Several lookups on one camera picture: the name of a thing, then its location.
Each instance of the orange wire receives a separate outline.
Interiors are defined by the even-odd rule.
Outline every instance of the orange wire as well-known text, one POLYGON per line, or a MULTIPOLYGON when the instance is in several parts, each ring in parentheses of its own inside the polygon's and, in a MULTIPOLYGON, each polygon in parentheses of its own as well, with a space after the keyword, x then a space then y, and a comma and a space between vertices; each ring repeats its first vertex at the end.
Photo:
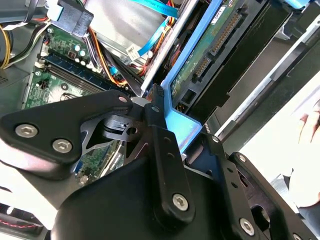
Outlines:
POLYGON ((91 27, 89 27, 89 32, 90 32, 90 35, 92 36, 93 38, 93 41, 94 41, 94 45, 95 45, 95 48, 97 50, 97 54, 98 54, 98 57, 100 59, 100 62, 101 62, 101 65, 102 65, 102 68, 104 69, 105 73, 108 75, 109 79, 111 80, 111 82, 113 82, 114 84, 117 84, 117 85, 126 85, 127 84, 127 81, 122 81, 122 82, 118 82, 114 79, 114 77, 111 75, 110 71, 109 71, 109 67, 106 63, 106 60, 105 58, 103 57, 103 54, 101 52, 101 49, 100 49, 100 46, 99 46, 99 43, 98 43, 98 39, 96 37, 96 34, 94 33, 94 31, 91 29, 91 27))

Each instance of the yellow wire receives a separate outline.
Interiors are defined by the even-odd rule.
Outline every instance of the yellow wire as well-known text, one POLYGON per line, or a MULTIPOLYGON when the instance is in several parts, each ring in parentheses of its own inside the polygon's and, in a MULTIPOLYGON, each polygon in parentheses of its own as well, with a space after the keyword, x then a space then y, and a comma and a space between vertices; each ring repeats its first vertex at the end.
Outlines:
POLYGON ((7 33, 4 31, 1 25, 0 25, 0 30, 3 33, 3 37, 5 41, 5 55, 4 55, 3 63, 0 66, 0 69, 3 69, 9 63, 9 60, 10 60, 10 40, 7 33))

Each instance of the white surface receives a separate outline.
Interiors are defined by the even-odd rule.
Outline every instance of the white surface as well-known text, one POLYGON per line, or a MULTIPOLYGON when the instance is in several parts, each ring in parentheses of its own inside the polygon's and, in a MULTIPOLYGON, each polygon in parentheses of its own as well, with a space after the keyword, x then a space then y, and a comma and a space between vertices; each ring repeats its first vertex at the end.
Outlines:
POLYGON ((20 238, 17 238, 17 237, 14 237, 14 236, 9 236, 9 235, 6 235, 6 234, 3 234, 0 232, 0 239, 1 240, 18 240, 20 238))
POLYGON ((293 112, 319 86, 320 72, 240 150, 269 182, 295 163, 300 167, 308 165, 308 152, 301 152, 301 149, 297 148, 295 130, 299 117, 293 115, 293 112))

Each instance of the red wire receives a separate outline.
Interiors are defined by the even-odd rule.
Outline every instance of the red wire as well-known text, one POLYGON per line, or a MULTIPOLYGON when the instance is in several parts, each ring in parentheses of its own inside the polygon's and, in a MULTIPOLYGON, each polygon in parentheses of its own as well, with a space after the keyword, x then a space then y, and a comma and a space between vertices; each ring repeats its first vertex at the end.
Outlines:
POLYGON ((14 225, 14 224, 10 224, 8 222, 2 221, 2 220, 0 220, 0 223, 7 225, 9 227, 17 228, 17 229, 28 229, 28 228, 35 228, 36 227, 36 225, 24 225, 24 226, 14 225))

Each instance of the screw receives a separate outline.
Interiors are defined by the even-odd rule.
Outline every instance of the screw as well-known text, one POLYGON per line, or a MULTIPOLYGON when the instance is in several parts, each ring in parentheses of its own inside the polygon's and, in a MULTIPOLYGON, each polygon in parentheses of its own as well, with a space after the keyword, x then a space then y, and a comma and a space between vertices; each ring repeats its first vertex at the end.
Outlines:
POLYGON ((172 198, 173 204, 180 210, 180 211, 187 211, 188 210, 188 201, 187 199, 182 196, 179 193, 176 193, 175 195, 173 195, 172 198))
POLYGON ((240 225, 243 231, 249 236, 255 235, 255 229, 252 224, 245 218, 240 219, 240 225))
POLYGON ((157 113, 160 112, 159 108, 157 108, 156 106, 153 106, 153 107, 152 107, 152 110, 155 111, 155 112, 157 112, 157 113))
POLYGON ((127 102, 128 102, 128 100, 125 99, 123 96, 120 96, 120 97, 119 97, 119 100, 120 100, 121 102, 123 102, 123 103, 127 103, 127 102))
POLYGON ((216 139, 215 136, 212 136, 212 140, 215 141, 216 143, 219 143, 218 139, 216 139))
POLYGON ((239 155, 239 158, 240 158, 240 160, 242 161, 242 162, 246 162, 247 160, 246 160, 246 158, 244 157, 244 156, 242 156, 242 155, 239 155))
POLYGON ((57 152, 62 153, 62 154, 66 154, 71 151, 72 144, 68 140, 58 139, 53 142, 52 147, 57 152))
POLYGON ((297 234, 293 234, 293 238, 294 238, 294 240, 302 240, 301 239, 301 237, 299 237, 299 235, 297 235, 297 234))
POLYGON ((33 138, 38 134, 38 129, 30 124, 21 124, 15 128, 15 133, 23 138, 33 138))

